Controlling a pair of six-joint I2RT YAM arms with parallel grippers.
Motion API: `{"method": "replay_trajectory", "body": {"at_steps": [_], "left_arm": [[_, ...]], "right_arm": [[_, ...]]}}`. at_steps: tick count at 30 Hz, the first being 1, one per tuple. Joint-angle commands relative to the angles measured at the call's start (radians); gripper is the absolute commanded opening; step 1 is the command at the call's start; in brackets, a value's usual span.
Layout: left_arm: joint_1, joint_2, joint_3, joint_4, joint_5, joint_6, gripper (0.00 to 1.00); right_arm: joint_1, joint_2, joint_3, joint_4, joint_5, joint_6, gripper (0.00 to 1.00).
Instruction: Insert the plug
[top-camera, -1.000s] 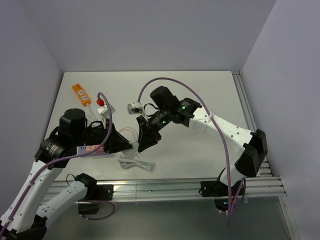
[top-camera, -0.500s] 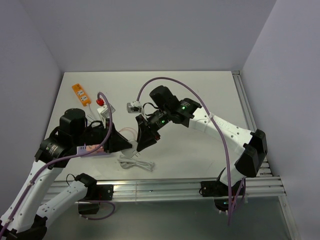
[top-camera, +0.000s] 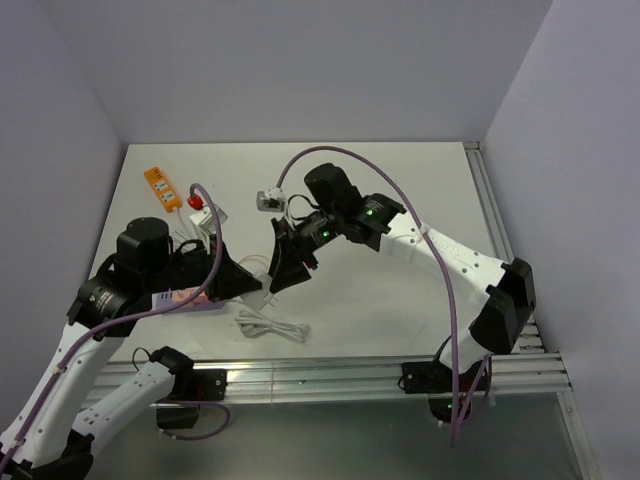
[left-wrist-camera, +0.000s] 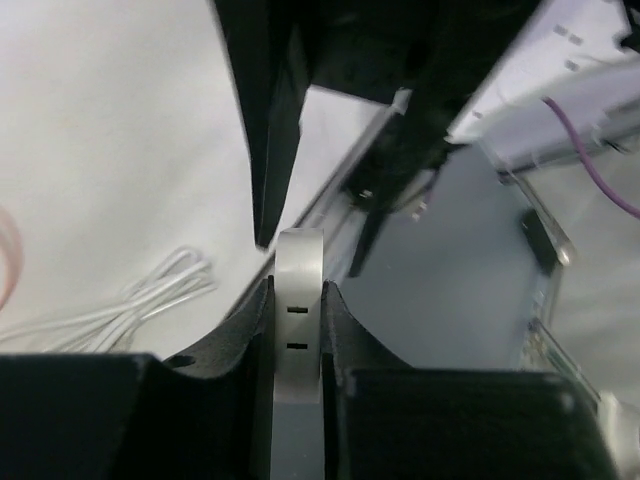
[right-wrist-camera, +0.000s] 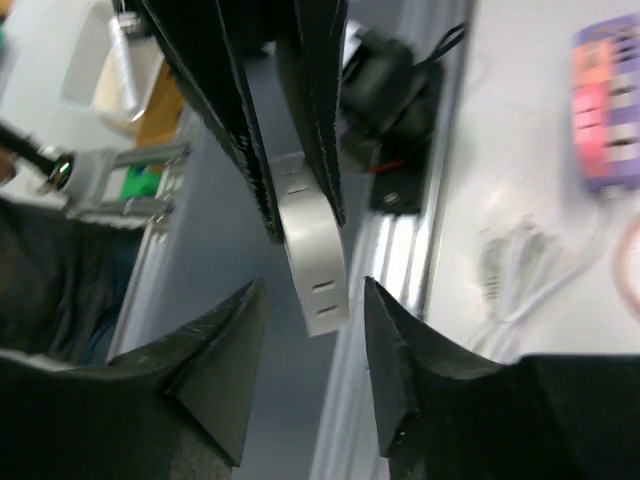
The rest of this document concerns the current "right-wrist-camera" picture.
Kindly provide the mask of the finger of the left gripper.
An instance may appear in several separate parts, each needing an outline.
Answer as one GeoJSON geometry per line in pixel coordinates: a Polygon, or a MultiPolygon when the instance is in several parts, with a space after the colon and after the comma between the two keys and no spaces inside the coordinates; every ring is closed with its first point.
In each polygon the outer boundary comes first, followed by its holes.
{"type": "Polygon", "coordinates": [[[276,194],[246,71],[221,1],[135,1],[191,108],[243,175],[272,241],[283,241],[276,194]]]}
{"type": "Polygon", "coordinates": [[[336,119],[342,81],[345,1],[284,3],[284,92],[306,164],[339,225],[347,219],[336,119]]]}

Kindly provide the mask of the small white plug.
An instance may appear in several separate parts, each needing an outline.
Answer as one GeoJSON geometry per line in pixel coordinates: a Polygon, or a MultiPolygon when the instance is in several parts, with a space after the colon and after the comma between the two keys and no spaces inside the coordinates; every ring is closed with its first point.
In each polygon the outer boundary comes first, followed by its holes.
{"type": "Polygon", "coordinates": [[[340,227],[301,152],[271,164],[277,207],[293,283],[307,332],[333,332],[349,323],[348,282],[340,227]]]}

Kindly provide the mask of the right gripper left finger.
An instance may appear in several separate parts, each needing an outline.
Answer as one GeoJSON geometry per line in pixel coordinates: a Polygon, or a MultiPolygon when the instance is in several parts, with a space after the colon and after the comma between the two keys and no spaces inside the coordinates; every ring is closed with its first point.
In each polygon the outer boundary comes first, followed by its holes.
{"type": "Polygon", "coordinates": [[[227,479],[243,456],[267,320],[254,280],[101,366],[1,354],[5,479],[227,479]]]}

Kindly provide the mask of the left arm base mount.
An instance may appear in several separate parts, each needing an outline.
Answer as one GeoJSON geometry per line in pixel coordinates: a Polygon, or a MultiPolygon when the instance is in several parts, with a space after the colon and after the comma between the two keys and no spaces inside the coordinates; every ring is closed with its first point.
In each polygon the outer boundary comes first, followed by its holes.
{"type": "Polygon", "coordinates": [[[428,67],[417,96],[382,138],[366,138],[351,128],[341,135],[346,163],[373,176],[372,210],[391,215],[421,212],[444,73],[440,61],[428,67]]]}

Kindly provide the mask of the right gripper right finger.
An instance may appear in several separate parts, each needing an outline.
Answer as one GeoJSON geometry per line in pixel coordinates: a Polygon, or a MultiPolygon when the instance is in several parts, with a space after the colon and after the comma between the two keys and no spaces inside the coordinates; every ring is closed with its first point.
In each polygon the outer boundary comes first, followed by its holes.
{"type": "Polygon", "coordinates": [[[529,355],[502,365],[365,281],[378,444],[394,479],[635,479],[639,360],[529,355]]]}

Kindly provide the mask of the purple power strip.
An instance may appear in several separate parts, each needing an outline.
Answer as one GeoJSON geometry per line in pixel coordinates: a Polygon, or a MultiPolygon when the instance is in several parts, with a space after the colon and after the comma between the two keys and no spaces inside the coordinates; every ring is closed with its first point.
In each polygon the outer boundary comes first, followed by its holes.
{"type": "MultiPolygon", "coordinates": [[[[574,37],[573,48],[591,41],[608,39],[612,43],[612,77],[608,84],[607,159],[611,168],[605,178],[586,180],[592,193],[609,187],[635,190],[639,187],[639,15],[619,16],[589,25],[574,37]]],[[[571,124],[572,101],[576,89],[572,85],[571,51],[571,124]]]]}

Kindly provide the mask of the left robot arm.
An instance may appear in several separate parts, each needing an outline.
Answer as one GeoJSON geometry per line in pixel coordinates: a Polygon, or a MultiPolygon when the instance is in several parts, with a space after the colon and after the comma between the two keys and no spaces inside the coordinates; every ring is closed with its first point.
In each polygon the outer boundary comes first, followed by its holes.
{"type": "Polygon", "coordinates": [[[242,173],[274,242],[282,216],[244,63],[276,48],[285,100],[304,154],[339,224],[347,219],[339,157],[374,175],[370,205],[394,214],[419,209],[438,104],[443,57],[465,36],[449,29],[423,60],[372,29],[356,32],[345,57],[343,1],[117,1],[133,31],[156,40],[187,103],[242,173]]]}

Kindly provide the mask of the pink plug adapter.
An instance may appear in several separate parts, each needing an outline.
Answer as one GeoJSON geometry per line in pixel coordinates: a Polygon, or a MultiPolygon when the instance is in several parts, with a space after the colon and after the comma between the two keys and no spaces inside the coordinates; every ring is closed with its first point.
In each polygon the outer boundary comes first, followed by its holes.
{"type": "Polygon", "coordinates": [[[607,159],[608,84],[594,83],[575,90],[572,129],[577,158],[586,180],[605,178],[607,159]]]}

